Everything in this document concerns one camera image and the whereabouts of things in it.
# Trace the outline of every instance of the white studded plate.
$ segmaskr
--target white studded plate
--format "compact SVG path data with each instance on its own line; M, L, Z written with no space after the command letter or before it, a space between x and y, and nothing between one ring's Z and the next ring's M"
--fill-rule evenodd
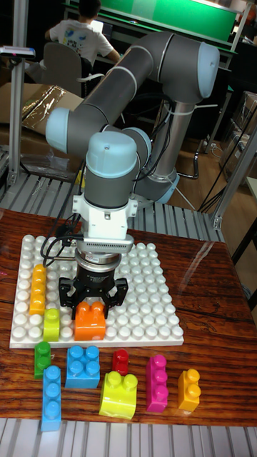
M43 338L44 317L29 315L31 278L33 267L42 263L40 249L43 236L32 235L23 238L19 275L14 302L14 316L11 326L10 348L33 348ZM51 255L58 253L56 243ZM61 256L73 256L74 248L64 248ZM73 278L76 274L75 261L55 261L47 268L46 308L60 308L59 341L51 347L68 348L74 345L74 323L71 309L60 307L59 277ZM124 303L109 311L106 320L106 334L103 340L94 341L98 347L119 346L180 346L183 344L183 330L179 326L172 298L160 267L154 244L138 243L131 252L122 255L115 278L126 277L128 293ZM92 304L97 298L87 301ZM76 341L80 346L89 346L92 341Z

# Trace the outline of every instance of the office chair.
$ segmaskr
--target office chair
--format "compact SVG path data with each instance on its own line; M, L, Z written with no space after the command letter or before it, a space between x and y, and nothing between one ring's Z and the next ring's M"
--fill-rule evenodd
M204 99L199 106L204 105L217 105L212 108L200 108L196 109L191 117L188 129L186 131L185 138L199 140L198 148L193 158L193 170L194 175L177 172L179 176L184 178L197 179L199 176L198 172L198 156L203 144L203 141L208 135L211 135L218 117L221 113L222 106L226 100L226 93L228 91L228 80L230 71L227 69L218 69L217 77L213 87L213 91L208 99Z
M92 75L93 68L87 59L81 60L72 48L54 41L44 47L42 69L41 83L60 86L80 97L86 96L87 81L103 76L103 74Z

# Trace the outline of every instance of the magenta block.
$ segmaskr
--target magenta block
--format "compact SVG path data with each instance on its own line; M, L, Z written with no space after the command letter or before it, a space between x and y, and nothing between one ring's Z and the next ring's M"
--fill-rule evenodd
M166 359L163 356L150 357L146 365L146 410L162 413L168 403Z

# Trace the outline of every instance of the orange block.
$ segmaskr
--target orange block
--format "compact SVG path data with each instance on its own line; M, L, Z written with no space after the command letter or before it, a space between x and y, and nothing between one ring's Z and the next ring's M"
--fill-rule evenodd
M46 295L46 268L36 265L32 273L29 314L44 315Z
M105 330L104 305L95 301L90 306L82 301L76 309L75 341L102 340Z

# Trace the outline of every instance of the green wall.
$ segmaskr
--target green wall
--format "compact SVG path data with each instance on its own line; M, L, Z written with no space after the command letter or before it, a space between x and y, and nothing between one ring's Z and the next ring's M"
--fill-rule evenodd
M236 13L193 0L101 0L104 8L228 41Z

